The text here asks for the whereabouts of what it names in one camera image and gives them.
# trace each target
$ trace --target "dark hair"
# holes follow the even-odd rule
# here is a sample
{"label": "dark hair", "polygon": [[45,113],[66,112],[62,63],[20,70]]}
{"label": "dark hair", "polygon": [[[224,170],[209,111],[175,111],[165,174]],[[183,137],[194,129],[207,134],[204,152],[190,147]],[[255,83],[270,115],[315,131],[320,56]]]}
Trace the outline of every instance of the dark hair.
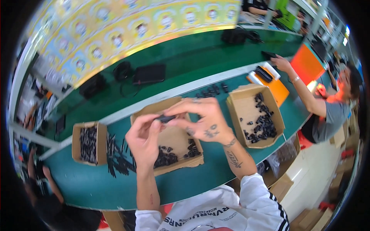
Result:
{"label": "dark hair", "polygon": [[347,67],[351,71],[349,81],[351,85],[352,99],[358,99],[360,96],[360,85],[362,84],[360,72],[351,62],[347,62]]}

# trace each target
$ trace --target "green table surface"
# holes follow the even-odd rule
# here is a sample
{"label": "green table surface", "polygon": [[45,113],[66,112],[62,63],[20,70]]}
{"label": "green table surface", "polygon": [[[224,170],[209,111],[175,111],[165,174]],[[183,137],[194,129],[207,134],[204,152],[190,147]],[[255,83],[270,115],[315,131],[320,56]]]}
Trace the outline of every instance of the green table surface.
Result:
{"label": "green table surface", "polygon": [[[212,31],[177,38],[156,45],[160,46],[159,48],[153,46],[140,51],[127,57],[127,59],[130,58],[130,62],[134,63],[134,66],[156,62],[166,63],[166,80],[164,82],[146,86],[134,98],[122,98],[117,93],[117,83],[112,80],[109,89],[98,94],[94,99],[74,102],[78,106],[68,112],[67,123],[73,126],[77,122],[98,120],[165,90],[225,70],[263,61],[263,57],[260,55],[261,50],[275,52],[282,56],[292,56],[300,46],[301,38],[294,40],[288,34],[278,31],[260,31],[260,34],[265,41],[269,42],[264,44],[247,42],[244,45],[225,45],[219,42],[220,31]],[[290,91],[288,98],[280,107],[286,127],[284,135],[288,139],[302,126],[309,113],[297,97],[293,85],[287,81],[287,75],[282,72],[279,73],[282,76],[281,81]],[[246,74],[243,74],[224,82],[229,85],[231,91],[240,85],[249,84],[245,76]],[[322,80],[324,85],[329,84],[327,74],[323,75]],[[204,88],[188,92],[182,96],[194,97],[196,93],[201,92]],[[135,92],[135,90],[130,91],[129,84],[127,84],[127,91],[131,95]],[[221,93],[216,98],[228,125],[233,127],[226,106],[227,96],[227,94]],[[75,97],[76,95],[72,95],[70,100],[75,99]],[[191,119],[193,121],[197,120],[195,115],[191,115]],[[116,135],[116,144],[120,146],[129,128],[130,119],[124,118],[109,125],[108,131],[110,134]],[[65,131],[66,136],[71,135],[71,132],[71,128],[68,127]],[[281,136],[271,147],[247,149],[247,151],[252,155],[255,162],[259,163],[283,145],[284,142],[285,139]],[[204,164],[193,168],[178,169],[156,177],[161,204],[168,204],[198,195],[235,178],[220,144],[201,142],[201,145],[204,150]],[[107,165],[95,167],[79,164],[71,157],[71,145],[53,154],[44,162],[50,167],[52,176],[64,196],[65,203],[98,210],[136,209],[136,174],[134,172],[130,171],[128,176],[116,172],[117,178],[113,178],[108,173]]]}

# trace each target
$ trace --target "cartoon face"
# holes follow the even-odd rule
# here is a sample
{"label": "cartoon face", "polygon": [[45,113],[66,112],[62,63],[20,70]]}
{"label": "cartoon face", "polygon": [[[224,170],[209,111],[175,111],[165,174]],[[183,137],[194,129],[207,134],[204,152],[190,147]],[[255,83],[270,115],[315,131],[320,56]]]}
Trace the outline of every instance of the cartoon face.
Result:
{"label": "cartoon face", "polygon": [[65,39],[65,38],[62,38],[60,41],[59,41],[59,49],[61,50],[68,50],[68,40]]}
{"label": "cartoon face", "polygon": [[92,50],[91,54],[94,58],[101,58],[101,49],[97,47]]}
{"label": "cartoon face", "polygon": [[76,23],[76,33],[83,36],[85,32],[86,32],[86,24],[80,23],[80,22]]}
{"label": "cartoon face", "polygon": [[51,65],[54,65],[55,64],[55,55],[48,55],[47,60]]}
{"label": "cartoon face", "polygon": [[217,18],[217,11],[215,10],[210,10],[208,12],[208,17],[210,17],[211,19],[215,20]]}
{"label": "cartoon face", "polygon": [[235,11],[234,10],[229,10],[228,11],[228,19],[232,19],[235,15]]}
{"label": "cartoon face", "polygon": [[137,0],[125,0],[125,3],[128,5],[129,8],[135,8],[136,2]]}
{"label": "cartoon face", "polygon": [[143,37],[144,34],[148,31],[147,25],[145,23],[141,23],[136,27],[136,31],[139,34],[139,37]]}
{"label": "cartoon face", "polygon": [[193,12],[187,12],[186,13],[186,19],[187,19],[188,23],[195,22],[195,14]]}
{"label": "cartoon face", "polygon": [[62,6],[68,11],[71,8],[71,0],[62,0]]}
{"label": "cartoon face", "polygon": [[108,20],[108,14],[109,14],[109,9],[107,8],[100,8],[97,12],[96,12],[96,17],[98,17],[99,19],[103,20],[103,21],[107,21]]}
{"label": "cartoon face", "polygon": [[85,68],[85,61],[83,61],[83,60],[77,60],[77,62],[76,62],[76,67],[77,67],[78,69],[83,70],[83,69]]}
{"label": "cartoon face", "polygon": [[170,27],[172,24],[172,18],[168,16],[163,16],[162,18],[162,25],[166,28]]}
{"label": "cartoon face", "polygon": [[111,38],[112,40],[112,43],[116,46],[116,47],[120,47],[122,42],[123,42],[123,39],[122,39],[122,34],[119,34],[117,36],[112,36]]}

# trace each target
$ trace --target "open cardboard tray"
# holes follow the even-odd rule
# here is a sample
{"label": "open cardboard tray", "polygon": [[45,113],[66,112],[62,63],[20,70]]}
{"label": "open cardboard tray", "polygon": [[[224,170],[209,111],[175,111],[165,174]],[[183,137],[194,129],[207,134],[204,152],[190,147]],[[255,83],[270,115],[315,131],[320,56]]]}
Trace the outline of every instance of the open cardboard tray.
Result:
{"label": "open cardboard tray", "polygon": [[[171,107],[172,105],[181,101],[181,97],[169,98],[158,103],[148,105],[140,111],[131,115],[131,125],[134,123],[136,118],[146,114],[162,114],[162,111]],[[185,119],[190,121],[189,114],[185,115]],[[195,157],[184,158],[184,155],[188,153],[189,139],[193,139],[200,155]],[[169,166],[162,166],[154,169],[154,175],[158,176],[176,169],[183,167],[196,167],[200,164],[204,164],[203,160],[203,149],[198,139],[189,136],[185,130],[179,127],[167,127],[164,129],[158,138],[158,145],[171,147],[174,154],[178,158],[178,162]]]}
{"label": "open cardboard tray", "polygon": [[[97,164],[93,164],[87,161],[80,160],[81,157],[81,143],[80,143],[80,133],[81,128],[91,128],[97,127],[97,136],[96,136],[96,159],[98,160]],[[91,166],[100,166],[107,163],[107,126],[99,123],[98,121],[86,122],[86,123],[76,123],[73,125],[72,132],[72,158],[74,161],[88,164]]]}
{"label": "open cardboard tray", "polygon": [[[254,98],[259,92],[261,92],[263,95],[264,104],[269,108],[270,111],[274,112],[271,120],[274,123],[277,135],[274,138],[269,137],[266,140],[260,140],[259,142],[252,144],[245,138],[243,130],[246,130],[248,133],[253,133],[253,129],[256,126],[256,120],[260,115],[265,114],[264,112],[259,112],[259,108],[256,108],[256,102]],[[240,86],[236,90],[229,93],[226,104],[229,108],[236,137],[244,147],[258,149],[270,147],[283,134],[285,129],[284,121],[274,96],[268,87],[259,84]]]}

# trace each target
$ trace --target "worker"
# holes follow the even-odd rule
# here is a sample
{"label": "worker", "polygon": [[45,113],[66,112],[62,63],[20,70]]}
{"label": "worker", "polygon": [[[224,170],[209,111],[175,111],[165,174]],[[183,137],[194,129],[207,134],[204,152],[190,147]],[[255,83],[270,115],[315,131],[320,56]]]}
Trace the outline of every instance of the worker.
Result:
{"label": "worker", "polygon": [[64,198],[51,176],[48,167],[43,166],[43,173],[52,190],[51,195],[43,196],[36,183],[33,156],[36,149],[31,149],[28,157],[28,180],[25,190],[38,216],[51,228],[58,231],[95,231],[99,227],[101,213],[63,204]]}
{"label": "worker", "polygon": [[137,165],[136,230],[288,230],[284,209],[268,191],[253,158],[227,125],[217,99],[185,98],[164,110],[164,115],[187,112],[202,119],[193,123],[179,117],[165,126],[177,126],[194,138],[222,144],[230,169],[241,180],[240,197],[233,188],[222,185],[174,203],[163,219],[158,211],[160,198],[153,170],[162,123],[156,120],[159,115],[139,116],[125,136]]}
{"label": "worker", "polygon": [[[267,15],[269,0],[244,0],[243,11],[250,12],[252,14]],[[277,17],[279,14],[276,11],[272,12],[273,17]]]}
{"label": "worker", "polygon": [[316,99],[289,61],[276,56],[277,58],[271,58],[271,61],[279,70],[288,74],[307,111],[312,113],[301,129],[302,135],[314,144],[333,137],[348,118],[351,111],[350,101],[358,99],[360,95],[362,81],[359,71],[354,65],[347,63],[338,76],[338,92],[327,99]]}

